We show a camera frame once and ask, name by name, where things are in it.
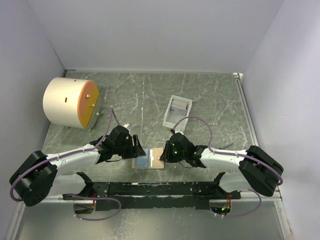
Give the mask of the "beige leather card holder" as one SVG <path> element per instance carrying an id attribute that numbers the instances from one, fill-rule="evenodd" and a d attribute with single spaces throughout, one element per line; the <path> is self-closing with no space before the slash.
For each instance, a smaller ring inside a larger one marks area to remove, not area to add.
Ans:
<path id="1" fill-rule="evenodd" d="M 165 163 L 160 160 L 162 153 L 164 152 L 163 147 L 157 148 L 144 148 L 145 156 L 138 156 L 132 159 L 132 169 L 164 169 Z"/>

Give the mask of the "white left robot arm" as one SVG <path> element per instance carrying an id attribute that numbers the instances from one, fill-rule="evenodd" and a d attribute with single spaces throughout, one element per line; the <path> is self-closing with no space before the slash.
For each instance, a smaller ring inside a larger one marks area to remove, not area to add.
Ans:
<path id="1" fill-rule="evenodd" d="M 29 155 L 11 176 L 10 197 L 32 207 L 46 197 L 68 195 L 83 200 L 94 196 L 94 183 L 83 172 L 67 175 L 71 170 L 110 162 L 113 157 L 122 160 L 145 156 L 136 134 L 118 125 L 110 134 L 66 152 L 44 154 L 38 150 Z"/>

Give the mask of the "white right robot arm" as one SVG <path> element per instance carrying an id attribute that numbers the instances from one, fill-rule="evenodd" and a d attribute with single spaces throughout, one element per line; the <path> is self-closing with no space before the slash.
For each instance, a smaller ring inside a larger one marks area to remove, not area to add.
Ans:
<path id="1" fill-rule="evenodd" d="M 245 150 L 222 150 L 207 145 L 194 145 L 180 132 L 166 141 L 159 157 L 163 162 L 186 161 L 194 168 L 223 168 L 234 173 L 222 173 L 212 193 L 218 199 L 234 191 L 254 190 L 265 197 L 272 197 L 277 186 L 283 182 L 284 168 L 259 146 Z"/>

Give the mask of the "white plastic card tray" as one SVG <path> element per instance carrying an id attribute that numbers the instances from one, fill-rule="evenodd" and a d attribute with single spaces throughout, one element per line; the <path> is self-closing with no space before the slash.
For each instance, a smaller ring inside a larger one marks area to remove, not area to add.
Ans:
<path id="1" fill-rule="evenodd" d="M 178 100 L 181 102 L 188 103 L 187 111 L 173 111 L 173 109 L 171 107 L 173 100 Z M 164 114 L 162 126 L 172 129 L 180 119 L 189 116 L 191 108 L 192 108 L 192 104 L 193 104 L 193 101 L 191 99 L 184 98 L 181 96 L 172 95 L 170 97 L 166 112 Z"/>

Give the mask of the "cream cylindrical drawer cabinet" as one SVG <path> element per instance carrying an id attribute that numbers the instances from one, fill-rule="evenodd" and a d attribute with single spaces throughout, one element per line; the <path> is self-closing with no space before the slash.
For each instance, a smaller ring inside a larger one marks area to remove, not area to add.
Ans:
<path id="1" fill-rule="evenodd" d="M 90 130 L 100 115 L 101 97 L 92 80 L 56 77 L 44 92 L 42 106 L 51 123 Z"/>

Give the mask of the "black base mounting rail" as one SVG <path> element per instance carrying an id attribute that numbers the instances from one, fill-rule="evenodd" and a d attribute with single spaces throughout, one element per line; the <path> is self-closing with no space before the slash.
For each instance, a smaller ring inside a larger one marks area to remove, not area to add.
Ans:
<path id="1" fill-rule="evenodd" d="M 209 210 L 211 200 L 226 201 L 229 193 L 213 181 L 94 182 L 79 195 L 114 198 L 120 201 L 122 209 Z"/>

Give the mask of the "aluminium frame extrusion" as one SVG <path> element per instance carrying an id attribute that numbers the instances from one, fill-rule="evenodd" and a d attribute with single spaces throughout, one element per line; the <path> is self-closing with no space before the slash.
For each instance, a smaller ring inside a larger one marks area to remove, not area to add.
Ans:
<path id="1" fill-rule="evenodd" d="M 131 134 L 127 125 L 108 128 L 103 136 L 83 147 L 63 153 L 33 152 L 10 178 L 10 196 L 31 207 L 48 196 L 65 195 L 69 198 L 95 200 L 92 180 L 82 172 L 68 175 L 72 169 L 121 160 L 145 157 L 148 152 L 139 137 Z M 260 195 L 273 196 L 276 187 L 283 183 L 283 167 L 256 145 L 245 150 L 216 149 L 210 143 L 193 144 L 177 126 L 159 158 L 162 162 L 187 162 L 192 168 L 237 169 L 236 173 L 220 173 L 210 189 L 213 196 L 240 190 L 252 190 Z"/>

